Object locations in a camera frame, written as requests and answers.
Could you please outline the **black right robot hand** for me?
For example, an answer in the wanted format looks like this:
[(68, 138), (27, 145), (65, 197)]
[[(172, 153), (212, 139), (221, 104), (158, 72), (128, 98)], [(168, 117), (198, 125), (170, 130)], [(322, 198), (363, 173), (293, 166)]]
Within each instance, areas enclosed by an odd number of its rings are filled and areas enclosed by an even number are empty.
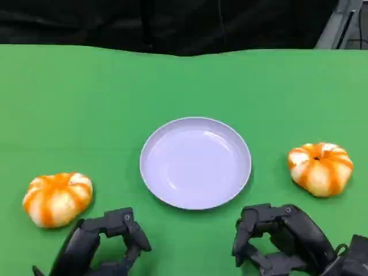
[[(250, 240), (270, 235), (278, 252), (264, 255)], [(322, 273), (337, 254), (326, 235), (299, 207), (270, 204), (246, 206), (236, 222), (232, 247), (236, 266), (249, 260), (261, 275), (289, 275), (293, 270)]]

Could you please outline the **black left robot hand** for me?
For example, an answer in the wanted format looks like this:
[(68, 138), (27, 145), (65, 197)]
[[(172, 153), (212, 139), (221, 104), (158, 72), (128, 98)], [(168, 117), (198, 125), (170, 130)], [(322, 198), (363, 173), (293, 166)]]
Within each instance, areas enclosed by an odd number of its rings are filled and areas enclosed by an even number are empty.
[[(107, 238), (121, 236), (126, 253), (119, 262), (105, 262), (97, 269), (90, 267), (100, 245), (100, 234)], [(132, 208), (105, 212), (102, 217), (80, 219), (65, 239), (50, 275), (127, 275), (142, 251), (152, 247), (135, 221)]]

